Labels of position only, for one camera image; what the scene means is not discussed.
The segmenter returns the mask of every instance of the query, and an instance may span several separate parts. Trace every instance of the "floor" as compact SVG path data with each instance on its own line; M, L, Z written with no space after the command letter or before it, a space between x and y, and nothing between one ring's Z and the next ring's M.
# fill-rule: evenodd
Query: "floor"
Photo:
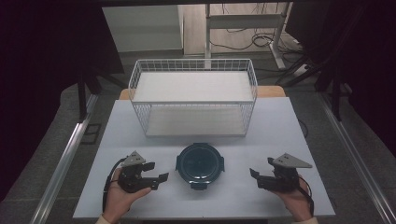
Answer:
M283 50L286 48L299 50L299 46L295 45L291 37L283 34L282 38L284 37L285 46L281 44ZM192 52L191 55L183 55L178 51L156 51L123 53L120 57L125 74L115 74L114 77L127 83L137 59L202 58L203 55L198 51ZM291 66L300 55L285 53L284 57L286 65ZM276 64L268 48L263 48L259 52L255 50L215 52L213 58L250 58L259 85L274 85L281 77L283 81L293 77L293 75L284 76L282 72L276 70ZM319 223L384 223L372 196L363 184L363 177L357 172L358 169L352 162L346 146L326 113L322 103L323 94L316 92L313 87L315 80L316 77L308 78L293 87L285 88L285 92L292 102L297 118L305 125L302 124L302 131L307 134L306 142L336 213L334 217L319 217ZM85 133L82 137L62 187L48 212L47 223L94 223L94 220L73 219L72 216L100 145L108 116L121 92L121 88L105 79L100 78L100 82L103 91L98 96L88 127L88 130L96 130L98 134ZM77 96L77 86L64 90L58 114L46 136L6 199L0 204L0 223L28 223L32 219L78 122ZM396 178L390 175L396 172L395 158L348 104L347 94L341 98L340 113L348 136L359 151L370 174L389 200L390 207L395 208ZM270 219L268 223L290 223L290 221L291 219L286 217ZM122 221L122 223L131 222L136 223L131 220ZM264 222L235 220L232 223Z

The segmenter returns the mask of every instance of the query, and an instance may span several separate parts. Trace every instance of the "white wire basket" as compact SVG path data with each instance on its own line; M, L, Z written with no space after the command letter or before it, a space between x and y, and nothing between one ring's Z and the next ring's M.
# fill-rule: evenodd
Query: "white wire basket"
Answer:
M257 79L249 59L139 60L129 96L146 136L245 136Z

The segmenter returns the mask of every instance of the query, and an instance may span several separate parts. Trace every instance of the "human hand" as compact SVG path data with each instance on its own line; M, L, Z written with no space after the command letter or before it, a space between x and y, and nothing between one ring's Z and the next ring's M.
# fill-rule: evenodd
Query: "human hand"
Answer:
M299 178L300 181L300 187L305 190L305 192L308 193L308 186L306 183L301 179L301 176ZM312 218L310 209L309 209L309 202L305 198L305 196L295 189L292 192L277 192L277 191L271 191L283 201L285 204L286 208L290 211L291 215L294 218L294 221L300 222L300 221L306 221L310 218Z
M136 193L125 192L117 182L120 172L121 168L114 171L108 189L106 209L102 214L102 217L110 223L117 223L119 219L128 212L134 201L151 192L151 188L141 189Z

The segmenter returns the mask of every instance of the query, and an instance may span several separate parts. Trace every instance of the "white tabletop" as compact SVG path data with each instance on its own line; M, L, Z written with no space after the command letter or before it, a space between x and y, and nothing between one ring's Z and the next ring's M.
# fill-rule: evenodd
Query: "white tabletop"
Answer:
M177 155L194 142L215 147L224 157L225 172L206 190L190 188L175 170ZM158 190L133 204L124 216L141 219L271 218L290 216L271 192L257 188L249 168L273 176L267 157L285 152L313 165L298 169L313 190L315 216L334 215L317 167L287 97L258 99L246 137L147 138L129 101L116 101L82 191L74 217L97 218L102 213L102 193L112 166L136 150L155 161L143 177L169 173Z

